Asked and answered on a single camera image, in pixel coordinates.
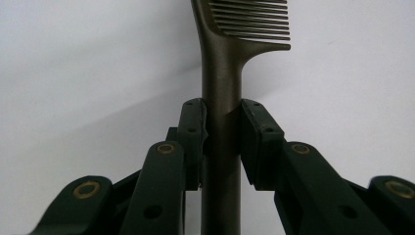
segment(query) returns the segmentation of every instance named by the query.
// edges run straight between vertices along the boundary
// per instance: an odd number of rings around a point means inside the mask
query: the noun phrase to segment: comb
[[[192,0],[202,51],[208,138],[202,168],[202,234],[240,234],[241,74],[252,57],[290,50],[287,1]]]

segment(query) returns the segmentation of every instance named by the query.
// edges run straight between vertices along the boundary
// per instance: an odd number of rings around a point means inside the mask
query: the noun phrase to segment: white wall
[[[346,179],[415,181],[415,2],[289,3],[292,51],[251,60],[243,97]],[[0,3],[0,234],[31,231],[65,185],[112,182],[201,96],[190,1]],[[273,194],[244,177],[243,234],[281,234]],[[187,234],[198,234],[198,193]]]

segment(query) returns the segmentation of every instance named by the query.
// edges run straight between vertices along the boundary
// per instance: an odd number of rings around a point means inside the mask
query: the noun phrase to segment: screw hole
[[[357,212],[350,206],[341,205],[339,206],[339,211],[347,218],[357,218]]]
[[[161,154],[171,154],[175,151],[175,149],[173,145],[161,144],[157,147],[157,151]]]
[[[162,208],[159,205],[152,205],[144,209],[144,216],[148,219],[155,219],[160,217]]]

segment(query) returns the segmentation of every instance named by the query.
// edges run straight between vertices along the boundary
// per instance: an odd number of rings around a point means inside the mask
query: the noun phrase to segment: comb teeth
[[[215,0],[209,2],[223,33],[242,39],[290,40],[287,1]]]

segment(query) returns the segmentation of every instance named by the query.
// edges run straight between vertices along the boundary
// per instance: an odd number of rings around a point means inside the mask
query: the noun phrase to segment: black plastic part
[[[85,176],[67,185],[44,213],[32,235],[104,234],[106,203],[112,183],[102,176]]]
[[[391,234],[312,146],[285,144],[279,171],[274,202],[287,234]]]
[[[275,191],[284,131],[259,102],[244,99],[241,106],[241,159],[248,180],[256,190]]]
[[[184,230],[185,165],[177,142],[153,145],[144,161],[119,234],[172,234]]]
[[[202,183],[203,147],[206,131],[207,108],[202,99],[185,102],[182,107],[177,142],[185,151],[186,190],[198,190]]]
[[[111,221],[107,224],[107,234],[118,234],[128,210],[130,199],[134,193],[140,171],[123,178],[113,185],[113,193],[110,197],[110,205],[114,207]]]
[[[393,234],[415,234],[415,185],[394,176],[374,177],[368,205]]]

